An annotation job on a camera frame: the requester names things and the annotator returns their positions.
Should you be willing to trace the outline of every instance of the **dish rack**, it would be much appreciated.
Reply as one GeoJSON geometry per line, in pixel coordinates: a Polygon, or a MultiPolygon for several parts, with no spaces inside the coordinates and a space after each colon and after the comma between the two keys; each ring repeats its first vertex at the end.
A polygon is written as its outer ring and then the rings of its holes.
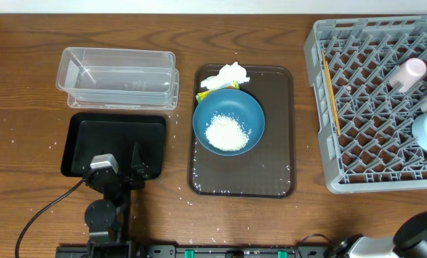
{"type": "Polygon", "coordinates": [[[404,93],[388,84],[407,59],[427,64],[427,15],[317,21],[304,53],[328,189],[335,194],[427,189],[427,152],[411,134],[422,114],[427,72],[404,93]],[[332,78],[339,135],[325,69],[332,78]]]}

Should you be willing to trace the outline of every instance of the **wood grain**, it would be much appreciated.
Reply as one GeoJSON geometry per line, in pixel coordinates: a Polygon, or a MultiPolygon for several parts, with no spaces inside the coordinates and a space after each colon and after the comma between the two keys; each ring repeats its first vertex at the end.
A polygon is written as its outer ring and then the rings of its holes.
{"type": "MultiPolygon", "coordinates": [[[[69,119],[81,111],[69,108],[67,96],[54,85],[66,47],[154,49],[176,55],[178,107],[140,112],[167,117],[169,137],[161,177],[133,194],[130,226],[136,239],[286,246],[312,233],[332,239],[356,233],[384,237],[427,210],[427,191],[334,195],[325,187],[303,44],[314,22],[328,18],[340,16],[0,15],[0,257],[13,257],[28,220],[78,180],[59,171],[69,119]],[[280,65],[293,74],[298,182],[288,199],[205,197],[188,189],[194,75],[204,64],[233,61],[280,65]]],[[[100,198],[81,186],[36,220],[21,255],[53,257],[60,244],[84,244],[84,211],[100,198]]]]}

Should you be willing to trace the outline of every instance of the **clear plastic container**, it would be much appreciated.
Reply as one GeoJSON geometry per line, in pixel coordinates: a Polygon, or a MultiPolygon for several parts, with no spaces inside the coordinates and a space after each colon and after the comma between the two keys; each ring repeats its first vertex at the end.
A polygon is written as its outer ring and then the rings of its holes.
{"type": "Polygon", "coordinates": [[[56,86],[72,108],[174,109],[176,56],[171,52],[69,47],[56,86]]]}

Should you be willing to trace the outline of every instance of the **white rice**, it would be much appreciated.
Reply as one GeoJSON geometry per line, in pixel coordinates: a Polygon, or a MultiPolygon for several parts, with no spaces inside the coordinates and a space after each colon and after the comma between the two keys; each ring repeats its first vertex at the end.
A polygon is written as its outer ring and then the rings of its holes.
{"type": "Polygon", "coordinates": [[[222,151],[238,151],[249,142],[239,123],[225,115],[215,115],[207,127],[206,137],[209,143],[222,151]]]}

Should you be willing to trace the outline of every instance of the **brown tray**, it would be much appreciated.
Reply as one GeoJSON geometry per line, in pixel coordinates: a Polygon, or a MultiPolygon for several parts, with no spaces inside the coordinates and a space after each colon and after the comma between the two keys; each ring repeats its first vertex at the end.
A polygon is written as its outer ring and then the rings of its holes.
{"type": "MultiPolygon", "coordinates": [[[[201,81],[222,67],[203,66],[196,74],[195,94],[205,91],[201,81]]],[[[266,119],[262,139],[244,154],[220,156],[197,143],[191,130],[188,185],[201,195],[281,199],[296,188],[292,74],[283,67],[244,67],[250,82],[241,84],[241,90],[258,100],[266,119]]]]}

